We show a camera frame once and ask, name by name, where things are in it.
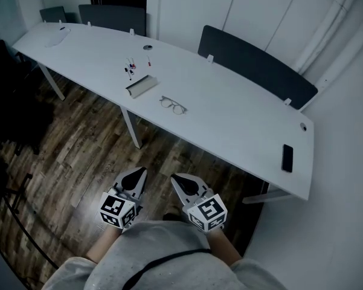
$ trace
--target eyeglasses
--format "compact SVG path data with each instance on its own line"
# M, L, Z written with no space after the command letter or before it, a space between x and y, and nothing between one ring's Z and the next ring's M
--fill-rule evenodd
M164 108L170 108L173 107L173 113L176 115L184 114L187 109L183 107L183 105L177 103L176 101L173 101L172 99L169 99L167 97L162 96L162 99L160 100L161 106Z

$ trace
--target table surface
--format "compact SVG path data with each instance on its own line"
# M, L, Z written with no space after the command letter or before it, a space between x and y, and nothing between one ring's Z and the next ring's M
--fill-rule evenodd
M173 45L107 28L64 26L71 32L55 47L45 45L62 26L40 23L13 48L240 169L308 199L314 126L302 113L237 73ZM145 45L153 49L143 50ZM127 57L137 67L132 81L124 70ZM148 74L159 84L132 99L125 87ZM187 113L175 115L162 107L162 95ZM292 173L281 169L284 144L294 148Z

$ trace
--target black strap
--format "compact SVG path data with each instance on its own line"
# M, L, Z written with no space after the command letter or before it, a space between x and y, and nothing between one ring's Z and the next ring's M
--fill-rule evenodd
M194 253L206 253L206 254L210 254L212 253L212 251L210 249L196 249L196 250L188 250L188 251L183 251L182 253L177 253L177 254L171 254L169 256L154 260L152 262L149 262L141 271L139 271L138 273L134 274L123 286L122 290L130 290L132 289L135 284L140 280L141 276L148 270L150 270L151 268L154 268L160 264L163 264L166 261L172 260L174 258L178 258L178 257L182 257L182 256L186 256L189 254L194 254Z

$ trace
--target forearm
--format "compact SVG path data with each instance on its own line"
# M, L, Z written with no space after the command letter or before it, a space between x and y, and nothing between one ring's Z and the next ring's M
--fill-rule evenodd
M101 237L87 252L86 258L95 263L99 263L99 261L101 261L103 256L107 253L111 245L113 245L116 239L119 238L121 233L121 229L108 226L102 233Z
M242 257L232 246L221 229L215 229L207 234L208 243L210 244L212 255L231 266Z

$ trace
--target table leg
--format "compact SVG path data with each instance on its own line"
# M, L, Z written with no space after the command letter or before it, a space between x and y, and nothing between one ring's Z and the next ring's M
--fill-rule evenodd
M123 118L125 118L127 128L130 132L130 136L133 139L135 147L141 148L143 143L141 142L140 135L137 132L137 125L135 123L135 115L133 113L130 113L126 108L124 108L122 106L121 106L121 111L123 114Z
M271 192L267 192L262 195L257 196L248 196L246 198L243 198L242 203L243 204L255 204L255 203L262 203L262 202L272 202L277 200L284 200L284 199L290 199L294 196L286 191L283 190L274 190Z
M65 96L62 94L62 92L60 91L59 87L56 85L56 82L54 81L54 79L51 76L50 72L48 72L46 66L43 65L43 64L41 64L40 62L38 62L38 64L39 64L40 69L42 70L44 76L46 77L46 79L50 83L51 87L55 90L56 94L61 99L61 101L63 101L65 99Z

